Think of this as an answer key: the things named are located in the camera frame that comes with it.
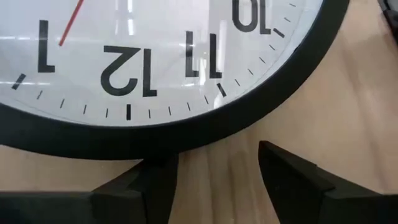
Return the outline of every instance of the clock numeral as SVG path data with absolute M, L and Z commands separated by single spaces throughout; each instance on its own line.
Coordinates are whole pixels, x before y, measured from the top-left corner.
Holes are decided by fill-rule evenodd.
M 130 78 L 129 83 L 124 88 L 115 88 L 111 85 L 111 75 L 119 69 L 130 58 L 137 54 L 141 49 L 135 47 L 117 47 L 104 46 L 104 52 L 120 53 L 121 55 L 112 62 L 101 75 L 101 85 L 103 89 L 113 96 L 126 96 L 130 94 L 137 86 L 138 79 Z M 150 88 L 150 64 L 151 64 L 151 49 L 144 49 L 144 90 L 143 97 L 157 96 L 157 90 Z
M 258 8 L 258 0 L 251 0 L 251 21 L 248 25 L 244 25 L 239 19 L 239 0 L 233 0 L 232 20 L 235 27 L 242 32 L 252 32 L 259 23 Z M 266 27 L 266 0 L 260 0 L 260 34 L 271 34 L 271 30 Z
M 39 62 L 37 66 L 37 71 L 39 73 L 55 72 L 54 65 L 47 65 L 48 41 L 49 41 L 49 22 L 41 20 L 39 24 Z
M 193 67 L 193 32 L 187 31 L 185 42 L 185 77 L 199 77 L 199 71 Z M 223 73 L 217 72 L 217 35 L 210 34 L 210 78 L 222 78 Z

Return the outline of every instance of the wood grain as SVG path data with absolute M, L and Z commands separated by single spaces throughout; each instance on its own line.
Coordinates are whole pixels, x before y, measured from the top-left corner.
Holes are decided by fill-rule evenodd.
M 398 48 L 376 0 L 351 0 L 313 75 L 251 127 L 180 155 L 170 223 L 279 223 L 257 145 L 269 140 L 380 193 L 398 193 Z M 1 190 L 92 190 L 137 161 L 64 159 L 0 147 Z

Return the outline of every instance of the light wood table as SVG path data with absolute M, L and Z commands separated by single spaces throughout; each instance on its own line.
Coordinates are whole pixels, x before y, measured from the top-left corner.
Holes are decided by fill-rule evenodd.
M 398 193 L 398 46 L 377 0 L 351 0 L 313 75 L 271 114 L 180 156 L 170 224 L 279 223 L 257 162 L 269 140 L 380 193 Z M 0 147 L 0 190 L 93 190 L 137 161 Z

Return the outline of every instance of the number 10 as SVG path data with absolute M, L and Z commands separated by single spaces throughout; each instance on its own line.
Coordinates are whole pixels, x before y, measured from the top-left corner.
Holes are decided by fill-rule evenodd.
M 239 0 L 232 0 L 232 20 L 240 31 L 252 32 L 259 23 L 258 0 L 251 0 L 251 21 L 248 25 L 243 25 L 239 20 Z M 260 0 L 260 34 L 271 34 L 271 30 L 266 28 L 266 0 Z

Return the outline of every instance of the wall clock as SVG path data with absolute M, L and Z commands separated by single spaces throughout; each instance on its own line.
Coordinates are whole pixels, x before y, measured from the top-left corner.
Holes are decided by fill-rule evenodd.
M 137 159 L 203 146 L 286 100 L 348 0 L 4 0 L 0 144 Z

